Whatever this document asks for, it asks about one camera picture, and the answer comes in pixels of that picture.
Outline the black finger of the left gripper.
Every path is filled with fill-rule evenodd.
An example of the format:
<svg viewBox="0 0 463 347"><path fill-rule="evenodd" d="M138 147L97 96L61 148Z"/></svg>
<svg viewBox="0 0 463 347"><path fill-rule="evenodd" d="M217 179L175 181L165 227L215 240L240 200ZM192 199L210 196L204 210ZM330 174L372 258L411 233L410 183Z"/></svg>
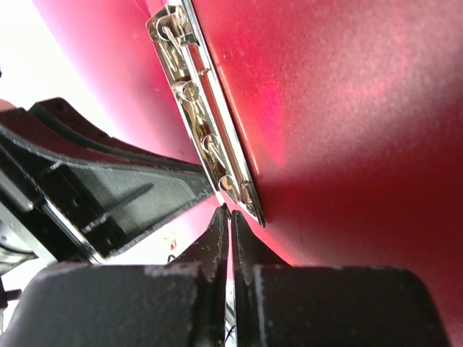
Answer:
<svg viewBox="0 0 463 347"><path fill-rule="evenodd" d="M94 259L115 257L213 194L202 166L156 155L110 137L61 98L1 112L1 145L77 145L94 153L74 168L94 216L83 228Z"/></svg>

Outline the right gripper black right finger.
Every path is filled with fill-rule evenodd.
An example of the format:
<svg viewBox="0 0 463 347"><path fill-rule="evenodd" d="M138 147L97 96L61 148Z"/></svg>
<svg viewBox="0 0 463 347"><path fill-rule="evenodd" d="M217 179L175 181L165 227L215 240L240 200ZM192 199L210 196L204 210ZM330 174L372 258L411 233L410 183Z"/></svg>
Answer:
<svg viewBox="0 0 463 347"><path fill-rule="evenodd" d="M231 214L238 346L448 346L425 284L399 267L296 267Z"/></svg>

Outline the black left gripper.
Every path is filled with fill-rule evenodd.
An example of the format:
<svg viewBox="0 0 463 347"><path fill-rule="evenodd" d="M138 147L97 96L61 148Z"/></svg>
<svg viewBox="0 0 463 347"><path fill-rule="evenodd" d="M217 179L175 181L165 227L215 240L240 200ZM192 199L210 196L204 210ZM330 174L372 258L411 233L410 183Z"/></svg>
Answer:
<svg viewBox="0 0 463 347"><path fill-rule="evenodd" d="M94 216L88 188L74 168L94 153L77 145L1 145L1 222L46 263L94 261L83 228Z"/></svg>

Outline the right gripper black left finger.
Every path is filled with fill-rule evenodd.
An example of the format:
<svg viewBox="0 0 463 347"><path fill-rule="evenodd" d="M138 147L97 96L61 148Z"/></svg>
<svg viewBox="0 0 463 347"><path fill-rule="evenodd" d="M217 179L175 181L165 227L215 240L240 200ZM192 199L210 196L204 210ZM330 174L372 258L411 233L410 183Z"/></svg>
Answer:
<svg viewBox="0 0 463 347"><path fill-rule="evenodd" d="M22 292L3 346L222 346L229 211L165 265L61 262Z"/></svg>

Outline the metal folder clip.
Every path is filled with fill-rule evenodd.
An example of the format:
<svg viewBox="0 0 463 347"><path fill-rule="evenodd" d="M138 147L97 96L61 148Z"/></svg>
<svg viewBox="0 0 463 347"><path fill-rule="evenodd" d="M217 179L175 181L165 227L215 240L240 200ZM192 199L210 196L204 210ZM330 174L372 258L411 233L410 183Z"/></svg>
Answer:
<svg viewBox="0 0 463 347"><path fill-rule="evenodd" d="M146 23L187 133L217 196L261 226L263 208L191 1L167 1Z"/></svg>

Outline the red plastic folder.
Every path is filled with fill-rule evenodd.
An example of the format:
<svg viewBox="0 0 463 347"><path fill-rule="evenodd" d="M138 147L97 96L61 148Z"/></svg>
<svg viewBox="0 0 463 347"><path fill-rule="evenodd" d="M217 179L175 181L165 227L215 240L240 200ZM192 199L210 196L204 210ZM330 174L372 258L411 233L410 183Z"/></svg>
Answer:
<svg viewBox="0 0 463 347"><path fill-rule="evenodd" d="M195 1L289 262L397 265L462 344L462 3Z"/></svg>

